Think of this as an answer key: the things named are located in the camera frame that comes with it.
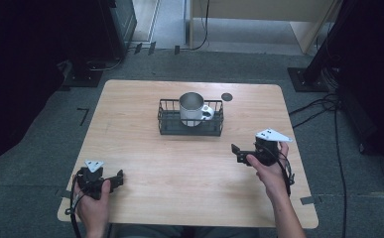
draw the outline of black wire basket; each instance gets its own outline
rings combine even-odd
[[[204,104],[214,110],[211,120],[193,121],[196,126],[186,126],[180,118],[179,99],[161,99],[158,121],[161,135],[220,136],[223,123],[223,104],[221,100],[204,100]]]

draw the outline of metal cup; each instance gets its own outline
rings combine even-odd
[[[202,120],[211,120],[213,118],[214,110],[205,105],[203,97],[196,92],[183,94],[179,102],[180,118],[186,126],[197,126]]]

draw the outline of black controller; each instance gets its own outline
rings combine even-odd
[[[254,143],[256,147],[255,151],[241,151],[240,148],[231,144],[232,153],[237,156],[237,162],[246,164],[247,166],[251,166],[248,163],[246,156],[253,155],[260,163],[265,166],[272,166],[278,161],[279,158],[279,150],[278,150],[278,142],[276,141],[266,141],[256,137],[256,142]]]
[[[77,184],[80,190],[86,195],[92,197],[95,200],[101,198],[101,187],[105,180],[111,181],[110,192],[113,192],[114,188],[123,185],[123,171],[120,170],[116,177],[106,178],[102,177],[103,167],[99,168],[95,172],[91,172],[89,168],[82,167],[77,173]]]

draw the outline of gray carpet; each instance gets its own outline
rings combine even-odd
[[[61,199],[102,87],[108,79],[272,83],[282,87],[289,111],[325,93],[296,93],[287,67],[307,66],[312,58],[261,54],[156,50],[129,53],[106,71],[97,88],[58,91],[23,141],[0,158],[0,237],[73,237],[71,225],[57,219]],[[81,124],[84,111],[89,108]],[[297,124],[321,108],[292,116]],[[347,237],[384,237],[384,159],[358,153],[358,140],[344,112],[337,113],[347,186]],[[323,113],[295,130],[320,225],[309,237],[341,237],[343,190],[336,156],[333,113]],[[261,237],[276,237],[261,228]]]

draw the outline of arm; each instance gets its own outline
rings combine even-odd
[[[280,143],[281,153],[288,155],[288,145]],[[282,177],[282,171],[279,165],[274,164],[270,167],[262,165],[254,156],[248,155],[247,161],[256,169],[256,175],[266,186],[266,193],[269,196],[274,214],[278,237],[306,237],[300,220],[294,210],[294,207],[287,194],[287,188]],[[285,166],[284,157],[280,160]]]
[[[86,237],[104,237],[105,229],[109,219],[109,195],[110,195],[111,182],[106,180],[102,184],[101,198],[95,200],[92,197],[84,196],[77,205],[76,214],[86,228]],[[79,186],[76,184],[74,187],[75,193],[80,193]]]

